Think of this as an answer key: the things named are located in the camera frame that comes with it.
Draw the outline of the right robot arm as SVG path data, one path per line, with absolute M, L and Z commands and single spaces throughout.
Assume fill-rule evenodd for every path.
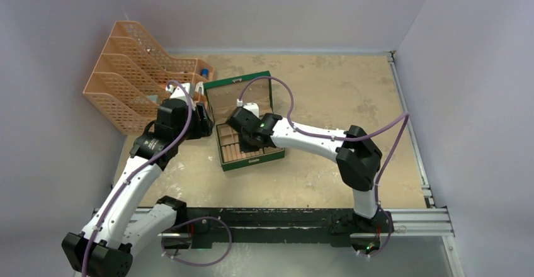
M 333 161 L 343 183 L 353 191 L 355 226 L 368 231 L 378 223 L 375 181 L 382 168 L 382 151 L 361 127 L 327 130 L 274 113 L 258 117 L 244 107 L 236 108 L 226 124 L 237 132 L 248 152 L 266 147 L 297 149 Z

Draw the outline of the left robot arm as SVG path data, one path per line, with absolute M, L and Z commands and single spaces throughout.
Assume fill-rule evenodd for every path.
M 163 196 L 136 222 L 132 216 L 152 183 L 185 140 L 212 133 L 213 122 L 203 103 L 184 97 L 164 100 L 157 117 L 138 137 L 123 173 L 96 215 L 62 248 L 72 268 L 84 276 L 126 276 L 133 260 L 159 233 L 181 232 L 188 223 L 186 203 Z

